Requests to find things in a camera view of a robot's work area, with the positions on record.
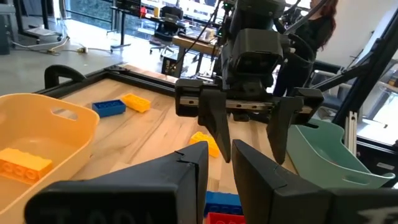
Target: lego brick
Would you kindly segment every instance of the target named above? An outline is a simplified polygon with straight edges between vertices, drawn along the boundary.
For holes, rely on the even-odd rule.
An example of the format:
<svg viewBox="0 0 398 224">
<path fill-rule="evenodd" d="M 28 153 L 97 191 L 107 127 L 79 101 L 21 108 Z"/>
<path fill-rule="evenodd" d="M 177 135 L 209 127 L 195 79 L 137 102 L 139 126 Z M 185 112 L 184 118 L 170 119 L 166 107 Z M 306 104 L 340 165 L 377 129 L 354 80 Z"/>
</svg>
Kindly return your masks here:
<svg viewBox="0 0 398 224">
<path fill-rule="evenodd" d="M 0 175 L 33 185 L 52 170 L 52 161 L 18 149 L 0 151 Z"/>
<path fill-rule="evenodd" d="M 98 113 L 100 118 L 104 118 L 124 113 L 126 105 L 121 100 L 110 100 L 93 103 L 92 109 Z"/>
<path fill-rule="evenodd" d="M 213 156 L 214 158 L 220 156 L 220 150 L 218 149 L 217 143 L 214 138 L 207 134 L 203 134 L 200 131 L 198 131 L 191 137 L 189 144 L 195 144 L 200 141 L 206 141 L 209 145 L 209 155 Z"/>
<path fill-rule="evenodd" d="M 207 191 L 205 217 L 209 212 L 243 215 L 238 195 Z"/>
<path fill-rule="evenodd" d="M 246 224 L 243 215 L 228 215 L 209 212 L 206 224 Z"/>
<path fill-rule="evenodd" d="M 122 101 L 131 109 L 143 113 L 150 109 L 150 101 L 133 94 L 122 97 Z"/>
</svg>

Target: yellow lego brick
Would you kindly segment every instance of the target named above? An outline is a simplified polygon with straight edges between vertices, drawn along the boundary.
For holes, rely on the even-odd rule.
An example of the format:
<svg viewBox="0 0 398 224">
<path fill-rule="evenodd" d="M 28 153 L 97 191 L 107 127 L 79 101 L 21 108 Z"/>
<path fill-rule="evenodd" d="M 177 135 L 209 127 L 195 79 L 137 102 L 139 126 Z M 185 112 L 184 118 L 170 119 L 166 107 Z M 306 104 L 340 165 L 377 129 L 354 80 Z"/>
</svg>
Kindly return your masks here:
<svg viewBox="0 0 398 224">
<path fill-rule="evenodd" d="M 52 161 L 18 149 L 0 151 L 0 175 L 25 184 L 35 184 L 52 170 Z"/>
<path fill-rule="evenodd" d="M 139 96 L 133 94 L 127 94 L 121 98 L 123 103 L 128 106 L 129 108 L 136 110 L 140 113 L 143 113 L 150 108 L 150 101 L 145 100 Z"/>
<path fill-rule="evenodd" d="M 213 137 L 208 136 L 207 134 L 203 134 L 200 131 L 198 131 L 191 137 L 191 140 L 189 140 L 189 144 L 195 144 L 200 141 L 206 141 L 209 145 L 209 155 L 213 156 L 214 158 L 217 158 L 220 155 L 220 150 L 218 149 L 217 143 L 213 139 Z"/>
</svg>

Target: dark hair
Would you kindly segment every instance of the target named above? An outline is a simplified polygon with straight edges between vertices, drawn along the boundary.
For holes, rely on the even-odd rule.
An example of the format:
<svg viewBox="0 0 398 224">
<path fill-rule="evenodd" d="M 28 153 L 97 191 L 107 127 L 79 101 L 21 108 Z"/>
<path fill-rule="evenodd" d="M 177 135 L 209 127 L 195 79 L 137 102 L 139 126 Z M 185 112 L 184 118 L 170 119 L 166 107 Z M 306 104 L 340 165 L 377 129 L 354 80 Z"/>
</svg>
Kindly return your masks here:
<svg viewBox="0 0 398 224">
<path fill-rule="evenodd" d="M 329 42 L 332 37 L 335 29 L 336 29 L 336 20 L 335 16 L 337 13 L 336 7 L 338 4 L 338 0 L 330 0 L 326 6 L 323 6 L 321 9 L 321 16 L 329 17 L 331 19 L 331 32 L 328 38 L 325 39 L 324 43 L 322 43 L 322 48 Z"/>
</svg>

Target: blue lego brick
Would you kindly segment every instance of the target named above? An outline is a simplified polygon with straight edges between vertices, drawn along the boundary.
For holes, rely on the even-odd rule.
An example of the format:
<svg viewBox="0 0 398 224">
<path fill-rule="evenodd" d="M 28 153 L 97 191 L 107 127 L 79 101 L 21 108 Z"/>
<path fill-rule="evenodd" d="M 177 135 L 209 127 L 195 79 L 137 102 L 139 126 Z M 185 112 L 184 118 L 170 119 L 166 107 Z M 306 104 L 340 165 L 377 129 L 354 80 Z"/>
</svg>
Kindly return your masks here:
<svg viewBox="0 0 398 224">
<path fill-rule="evenodd" d="M 122 114 L 126 111 L 126 105 L 121 100 L 110 100 L 93 103 L 93 111 L 97 112 L 100 118 Z"/>
<path fill-rule="evenodd" d="M 243 215 L 241 201 L 238 195 L 207 191 L 205 217 L 209 212 Z"/>
</svg>

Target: teal plastic bin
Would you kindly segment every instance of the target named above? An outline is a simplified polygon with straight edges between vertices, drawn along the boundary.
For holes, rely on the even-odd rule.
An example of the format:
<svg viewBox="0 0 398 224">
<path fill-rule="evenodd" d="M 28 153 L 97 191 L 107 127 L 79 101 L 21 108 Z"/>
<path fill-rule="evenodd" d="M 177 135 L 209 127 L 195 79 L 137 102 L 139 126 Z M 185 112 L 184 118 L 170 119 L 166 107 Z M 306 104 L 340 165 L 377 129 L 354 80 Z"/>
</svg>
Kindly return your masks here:
<svg viewBox="0 0 398 224">
<path fill-rule="evenodd" d="M 311 119 L 308 126 L 292 125 L 287 152 L 302 178 L 322 188 L 380 188 L 395 177 L 372 174 L 341 142 L 344 129 Z"/>
</svg>

